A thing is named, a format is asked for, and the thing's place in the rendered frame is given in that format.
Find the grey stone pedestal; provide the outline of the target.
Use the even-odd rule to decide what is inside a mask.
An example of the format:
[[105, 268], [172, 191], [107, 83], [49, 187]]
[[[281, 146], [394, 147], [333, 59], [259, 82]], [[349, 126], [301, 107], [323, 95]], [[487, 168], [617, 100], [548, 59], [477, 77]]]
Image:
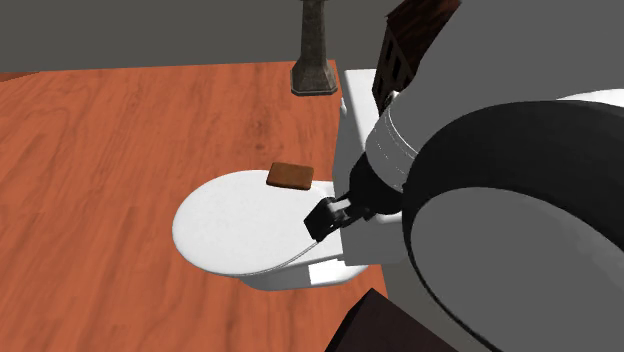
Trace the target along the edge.
[[291, 92], [296, 96], [332, 95], [338, 86], [326, 56], [324, 6], [327, 0], [301, 1], [300, 55], [290, 71]]

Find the white toilet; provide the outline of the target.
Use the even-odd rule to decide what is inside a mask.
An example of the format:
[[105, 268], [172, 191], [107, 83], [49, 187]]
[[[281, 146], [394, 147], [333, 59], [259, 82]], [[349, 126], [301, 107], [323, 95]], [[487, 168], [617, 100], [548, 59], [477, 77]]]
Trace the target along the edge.
[[269, 186], [265, 170], [214, 178], [179, 206], [173, 242], [194, 266], [237, 278], [265, 291], [339, 285], [370, 265], [394, 264], [407, 256], [401, 217], [377, 215], [313, 240], [305, 216], [323, 198], [341, 196], [378, 119], [372, 69], [342, 73], [342, 99], [330, 180], [308, 190]]

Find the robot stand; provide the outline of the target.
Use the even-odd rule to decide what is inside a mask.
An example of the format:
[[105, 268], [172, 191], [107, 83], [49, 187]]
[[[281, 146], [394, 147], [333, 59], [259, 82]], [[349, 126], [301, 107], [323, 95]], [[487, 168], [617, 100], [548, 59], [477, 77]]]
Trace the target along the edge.
[[347, 312], [324, 352], [458, 352], [375, 289]]

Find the dark brown house figure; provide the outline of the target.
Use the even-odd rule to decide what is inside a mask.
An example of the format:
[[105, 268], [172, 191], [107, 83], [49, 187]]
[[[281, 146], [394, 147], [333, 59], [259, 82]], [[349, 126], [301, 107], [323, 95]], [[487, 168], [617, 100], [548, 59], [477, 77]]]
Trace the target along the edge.
[[382, 114], [393, 96], [409, 86], [420, 62], [461, 0], [403, 0], [386, 16], [386, 29], [372, 94]]

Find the brown flat square block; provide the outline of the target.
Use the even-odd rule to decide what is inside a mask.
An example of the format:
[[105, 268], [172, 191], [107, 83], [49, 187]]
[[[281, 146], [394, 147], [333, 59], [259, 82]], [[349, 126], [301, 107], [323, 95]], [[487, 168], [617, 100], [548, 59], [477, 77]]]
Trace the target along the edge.
[[284, 162], [273, 162], [266, 178], [266, 184], [278, 188], [309, 190], [314, 168]]

